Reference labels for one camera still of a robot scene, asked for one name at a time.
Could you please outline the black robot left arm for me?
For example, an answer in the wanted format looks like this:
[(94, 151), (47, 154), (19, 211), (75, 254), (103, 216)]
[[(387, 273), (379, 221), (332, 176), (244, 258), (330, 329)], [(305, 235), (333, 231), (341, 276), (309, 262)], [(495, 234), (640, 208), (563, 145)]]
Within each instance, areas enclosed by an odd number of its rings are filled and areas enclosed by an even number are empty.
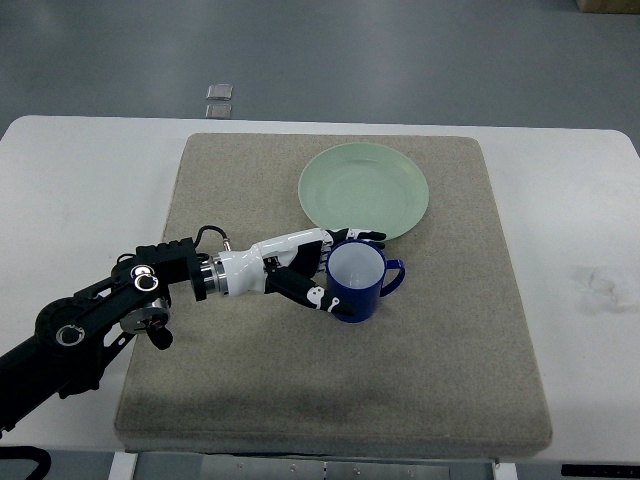
[(139, 246), (109, 276), (46, 305), (33, 335), (1, 357), (1, 430), (8, 432), (54, 394), (96, 390), (106, 367), (137, 335), (171, 346), (170, 287), (189, 282), (198, 301), (227, 289), (221, 260), (201, 239)]

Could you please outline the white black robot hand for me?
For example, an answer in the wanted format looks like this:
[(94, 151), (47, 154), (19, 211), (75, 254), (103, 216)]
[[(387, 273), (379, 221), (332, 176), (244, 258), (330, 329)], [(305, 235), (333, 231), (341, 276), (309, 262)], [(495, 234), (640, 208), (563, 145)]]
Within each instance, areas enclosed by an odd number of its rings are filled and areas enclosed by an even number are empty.
[(382, 247), (382, 232), (312, 228), (258, 242), (244, 251), (229, 249), (197, 258), (207, 291), (235, 297), (250, 291), (278, 293), (304, 307), (353, 319), (356, 307), (344, 294), (331, 294), (314, 277), (325, 270), (329, 253), (347, 240)]

